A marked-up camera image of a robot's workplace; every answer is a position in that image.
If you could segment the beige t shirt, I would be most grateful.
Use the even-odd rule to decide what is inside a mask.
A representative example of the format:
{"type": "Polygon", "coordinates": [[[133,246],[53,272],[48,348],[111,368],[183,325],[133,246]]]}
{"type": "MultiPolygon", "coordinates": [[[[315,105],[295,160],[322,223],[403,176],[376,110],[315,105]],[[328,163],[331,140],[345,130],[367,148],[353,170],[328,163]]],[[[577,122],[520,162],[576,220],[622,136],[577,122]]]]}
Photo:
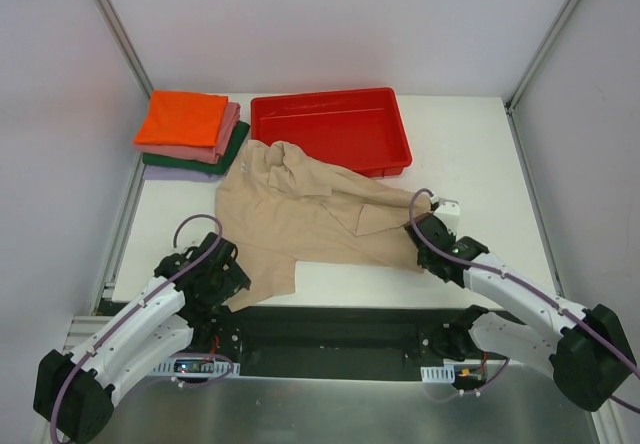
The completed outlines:
{"type": "Polygon", "coordinates": [[[223,236],[251,280],[227,305],[239,311],[294,293],[299,261],[419,272],[404,227],[411,212],[430,210],[427,196],[320,162],[294,144],[250,140],[215,191],[223,236]]]}

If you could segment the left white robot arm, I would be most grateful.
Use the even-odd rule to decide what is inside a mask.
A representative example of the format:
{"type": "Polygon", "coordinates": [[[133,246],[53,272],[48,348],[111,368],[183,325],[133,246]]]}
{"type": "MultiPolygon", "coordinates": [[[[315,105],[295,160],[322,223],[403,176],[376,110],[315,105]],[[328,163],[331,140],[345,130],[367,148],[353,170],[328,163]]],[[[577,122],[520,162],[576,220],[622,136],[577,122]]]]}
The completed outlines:
{"type": "Polygon", "coordinates": [[[235,244],[208,233],[200,245],[163,258],[138,296],[84,342],[48,352],[38,365],[33,409],[48,421],[51,440],[93,440],[125,395],[173,355],[220,362],[215,321],[251,286],[237,256],[235,244]]]}

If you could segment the red plastic tray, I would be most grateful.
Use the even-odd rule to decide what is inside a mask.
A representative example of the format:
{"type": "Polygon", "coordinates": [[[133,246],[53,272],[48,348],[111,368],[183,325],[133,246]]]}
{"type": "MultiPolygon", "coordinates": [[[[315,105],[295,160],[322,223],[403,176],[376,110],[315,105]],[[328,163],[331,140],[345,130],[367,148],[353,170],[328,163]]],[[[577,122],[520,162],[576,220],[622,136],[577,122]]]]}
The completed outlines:
{"type": "Polygon", "coordinates": [[[295,144],[316,160],[370,178],[398,176],[413,161],[390,87],[256,97],[251,137],[295,144]]]}

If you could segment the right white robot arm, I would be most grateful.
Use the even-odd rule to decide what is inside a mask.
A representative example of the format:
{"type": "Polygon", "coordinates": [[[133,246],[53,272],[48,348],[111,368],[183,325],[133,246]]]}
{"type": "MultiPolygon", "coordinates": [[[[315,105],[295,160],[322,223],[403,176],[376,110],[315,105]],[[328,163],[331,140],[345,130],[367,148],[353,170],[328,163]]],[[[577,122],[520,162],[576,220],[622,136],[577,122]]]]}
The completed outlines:
{"type": "Polygon", "coordinates": [[[617,314],[543,291],[468,236],[457,238],[433,214],[411,218],[405,230],[418,264],[445,282],[479,294],[512,315],[477,308],[450,333],[452,351],[482,350],[514,359],[549,377],[579,408],[595,412],[639,367],[617,314]]]}

